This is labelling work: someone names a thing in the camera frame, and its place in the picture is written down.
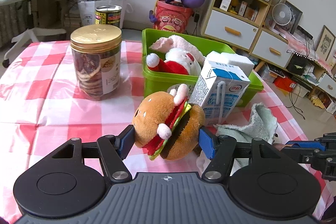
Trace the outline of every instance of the white desk fan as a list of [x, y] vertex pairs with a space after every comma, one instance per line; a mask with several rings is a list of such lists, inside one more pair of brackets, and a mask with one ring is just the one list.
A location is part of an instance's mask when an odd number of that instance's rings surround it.
[[282, 33], [275, 30], [274, 27], [276, 24], [280, 26], [285, 26], [288, 23], [290, 23], [292, 19], [291, 9], [286, 4], [278, 3], [277, 5], [273, 7], [272, 17], [273, 17], [273, 22], [268, 29], [271, 30], [272, 32], [275, 32], [276, 34], [280, 34], [281, 36], [283, 36]]

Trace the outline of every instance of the chair base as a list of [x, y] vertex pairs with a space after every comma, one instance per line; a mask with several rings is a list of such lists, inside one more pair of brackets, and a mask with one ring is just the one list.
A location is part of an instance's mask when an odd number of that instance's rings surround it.
[[43, 28], [32, 28], [27, 29], [23, 33], [12, 38], [12, 43], [15, 43], [5, 54], [2, 65], [4, 68], [9, 66], [9, 57], [16, 53], [17, 57], [22, 52], [22, 47], [29, 41], [40, 42], [37, 37], [39, 36], [49, 36], [66, 33], [64, 29], [43, 29]]

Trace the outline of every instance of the red santa hat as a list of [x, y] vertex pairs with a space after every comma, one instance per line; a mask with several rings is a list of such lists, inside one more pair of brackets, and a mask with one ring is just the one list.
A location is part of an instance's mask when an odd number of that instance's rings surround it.
[[149, 54], [146, 58], [147, 66], [152, 71], [176, 73], [180, 75], [189, 75], [188, 67], [175, 62], [175, 61], [163, 61], [156, 54]]

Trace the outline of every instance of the white plush ear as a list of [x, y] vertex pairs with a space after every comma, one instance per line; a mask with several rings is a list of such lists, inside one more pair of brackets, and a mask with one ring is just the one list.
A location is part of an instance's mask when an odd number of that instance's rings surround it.
[[160, 138], [168, 140], [171, 136], [171, 130], [165, 123], [160, 123], [156, 130]]
[[177, 93], [174, 97], [174, 104], [178, 106], [183, 100], [188, 96], [189, 88], [186, 84], [181, 84], [178, 89]]
[[176, 92], [177, 92], [176, 89], [172, 89], [172, 90], [169, 92], [169, 94], [175, 97]]

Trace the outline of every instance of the pink checkered tablecloth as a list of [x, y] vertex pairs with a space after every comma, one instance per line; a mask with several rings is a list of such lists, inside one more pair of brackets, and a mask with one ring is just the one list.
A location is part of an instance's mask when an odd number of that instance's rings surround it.
[[[130, 124], [143, 99], [142, 44], [122, 42], [121, 84], [114, 97], [100, 102], [87, 100], [79, 92], [69, 42], [33, 43], [11, 64], [0, 79], [0, 216], [15, 222], [20, 217], [13, 197], [13, 184], [27, 168], [73, 137], [83, 142], [118, 135]], [[276, 94], [265, 83], [244, 108], [236, 108], [228, 123], [247, 124], [253, 103], [263, 102], [278, 119], [277, 133], [283, 143], [306, 140], [303, 131]], [[100, 170], [96, 159], [86, 165]], [[136, 172], [198, 171], [196, 155], [171, 162], [158, 157], [150, 161], [135, 146], [124, 160], [132, 175]], [[319, 180], [322, 195], [315, 210], [320, 218], [332, 203], [330, 183], [309, 167]]]

